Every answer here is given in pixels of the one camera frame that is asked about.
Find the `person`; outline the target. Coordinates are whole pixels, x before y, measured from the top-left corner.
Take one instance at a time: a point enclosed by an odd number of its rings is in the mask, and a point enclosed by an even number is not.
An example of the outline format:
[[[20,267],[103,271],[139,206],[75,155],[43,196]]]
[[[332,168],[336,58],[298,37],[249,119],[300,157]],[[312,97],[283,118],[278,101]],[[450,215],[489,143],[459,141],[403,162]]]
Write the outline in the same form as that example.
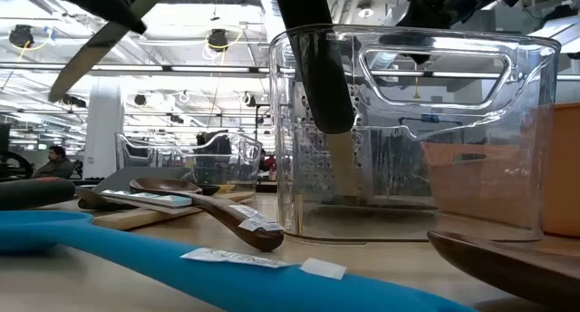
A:
[[[65,149],[62,146],[53,145],[48,150],[48,162],[38,169],[32,178],[57,177],[70,179],[73,172],[74,165],[67,158]]]

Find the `small blue silicone spoon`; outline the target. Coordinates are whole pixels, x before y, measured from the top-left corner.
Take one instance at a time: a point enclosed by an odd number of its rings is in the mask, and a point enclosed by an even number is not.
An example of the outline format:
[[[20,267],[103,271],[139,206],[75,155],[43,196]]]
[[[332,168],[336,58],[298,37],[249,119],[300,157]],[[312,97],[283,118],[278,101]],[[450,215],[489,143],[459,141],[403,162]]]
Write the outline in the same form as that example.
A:
[[[0,255],[71,247],[227,312],[476,312],[324,261],[288,264],[99,227],[92,220],[82,212],[0,211]]]

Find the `grey square turner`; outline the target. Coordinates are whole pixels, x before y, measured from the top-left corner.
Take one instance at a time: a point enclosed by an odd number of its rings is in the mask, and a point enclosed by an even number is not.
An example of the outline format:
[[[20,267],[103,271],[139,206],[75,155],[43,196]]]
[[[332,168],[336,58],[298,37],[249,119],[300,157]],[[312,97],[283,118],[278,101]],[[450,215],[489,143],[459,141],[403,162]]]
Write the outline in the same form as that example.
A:
[[[130,190],[129,182],[140,177],[181,179],[192,183],[192,169],[184,167],[125,167],[102,180],[93,190],[77,188],[70,180],[41,178],[0,183],[0,210],[26,210],[72,200],[84,210],[134,210],[136,206],[107,201],[97,190]]]

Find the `tall clear plastic bin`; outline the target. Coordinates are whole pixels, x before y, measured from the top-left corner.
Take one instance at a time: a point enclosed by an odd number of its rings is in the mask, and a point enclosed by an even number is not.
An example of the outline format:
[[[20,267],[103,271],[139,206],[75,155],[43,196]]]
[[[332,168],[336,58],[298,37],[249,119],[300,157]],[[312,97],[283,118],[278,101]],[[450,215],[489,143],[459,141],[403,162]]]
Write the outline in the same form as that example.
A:
[[[422,145],[523,143],[531,164],[530,226],[512,226],[439,210],[431,194],[402,197],[433,210],[395,210],[308,203],[280,180],[280,99],[302,83],[289,36],[324,31],[340,49],[349,87],[375,93],[376,112],[400,117]],[[431,230],[499,241],[534,241],[542,234],[540,173],[546,169],[548,114],[556,89],[558,43],[510,34],[449,30],[308,25],[277,36],[270,51],[271,107],[275,125],[277,217],[291,236],[318,241],[423,241]]]

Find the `orange plastic bin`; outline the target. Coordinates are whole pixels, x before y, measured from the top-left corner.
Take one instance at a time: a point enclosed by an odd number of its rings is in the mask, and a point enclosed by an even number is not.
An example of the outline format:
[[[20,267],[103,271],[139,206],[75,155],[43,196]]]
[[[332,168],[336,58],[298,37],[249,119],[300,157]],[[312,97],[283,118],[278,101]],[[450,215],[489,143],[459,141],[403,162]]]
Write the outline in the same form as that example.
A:
[[[548,119],[553,127],[540,173],[542,228],[580,238],[580,103],[557,104]],[[521,227],[537,218],[526,173],[540,158],[527,158],[523,143],[421,146],[439,210]]]

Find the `steel box grater black top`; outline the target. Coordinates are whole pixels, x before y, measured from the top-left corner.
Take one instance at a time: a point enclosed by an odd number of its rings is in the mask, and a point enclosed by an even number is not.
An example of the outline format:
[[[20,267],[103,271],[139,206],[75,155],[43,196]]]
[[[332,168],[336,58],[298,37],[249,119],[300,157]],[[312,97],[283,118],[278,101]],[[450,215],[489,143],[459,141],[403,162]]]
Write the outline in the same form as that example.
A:
[[[375,93],[350,86],[353,127],[326,134],[314,123],[305,88],[295,83],[280,99],[280,180],[302,200],[327,205],[389,206],[402,197],[430,195],[421,143],[400,117],[370,106]]]

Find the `white building column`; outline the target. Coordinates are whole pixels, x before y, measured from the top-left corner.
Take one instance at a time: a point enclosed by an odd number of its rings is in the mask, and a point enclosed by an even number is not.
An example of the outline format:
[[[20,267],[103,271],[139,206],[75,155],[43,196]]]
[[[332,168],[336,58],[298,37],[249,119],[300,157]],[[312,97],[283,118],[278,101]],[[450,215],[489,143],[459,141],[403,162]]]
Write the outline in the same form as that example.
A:
[[[88,104],[83,177],[106,178],[117,170],[116,135],[122,132],[124,93],[115,77],[92,81]]]

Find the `black round turner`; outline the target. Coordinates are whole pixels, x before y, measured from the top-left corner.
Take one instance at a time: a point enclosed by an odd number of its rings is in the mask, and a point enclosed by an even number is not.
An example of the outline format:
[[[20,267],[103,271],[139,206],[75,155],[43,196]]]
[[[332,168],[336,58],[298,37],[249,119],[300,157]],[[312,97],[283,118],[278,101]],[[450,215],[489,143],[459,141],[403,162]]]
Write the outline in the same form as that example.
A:
[[[288,30],[333,23],[327,0],[276,0]],[[417,201],[375,197],[358,188],[351,128],[353,105],[338,43],[324,31],[291,34],[295,72],[304,85],[316,127],[325,134],[336,193],[325,205],[395,210],[433,210]]]

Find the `narrow wooden slotted spatula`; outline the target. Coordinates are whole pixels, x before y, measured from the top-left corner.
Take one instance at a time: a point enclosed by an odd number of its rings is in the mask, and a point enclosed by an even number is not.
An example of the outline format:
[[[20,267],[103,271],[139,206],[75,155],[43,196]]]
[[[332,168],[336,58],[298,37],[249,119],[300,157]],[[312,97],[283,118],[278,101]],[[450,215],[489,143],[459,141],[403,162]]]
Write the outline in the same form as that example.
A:
[[[201,209],[194,208],[193,205],[188,208],[170,209],[138,201],[105,197],[100,193],[91,190],[84,194],[83,198],[85,200],[93,200],[99,203],[128,204],[134,207],[134,210],[114,211],[113,213],[94,218],[94,225],[110,229],[136,229],[150,224],[201,212]]]

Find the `wide clear plastic bin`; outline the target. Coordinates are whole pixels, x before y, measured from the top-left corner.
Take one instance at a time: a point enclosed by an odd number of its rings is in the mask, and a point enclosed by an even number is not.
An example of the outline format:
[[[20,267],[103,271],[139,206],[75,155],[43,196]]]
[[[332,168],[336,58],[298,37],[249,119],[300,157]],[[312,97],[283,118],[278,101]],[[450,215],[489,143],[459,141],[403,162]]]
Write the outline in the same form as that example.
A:
[[[184,167],[196,184],[235,184],[233,191],[253,191],[258,178],[262,144],[242,134],[202,132],[194,142],[154,143],[116,136],[117,166]]]

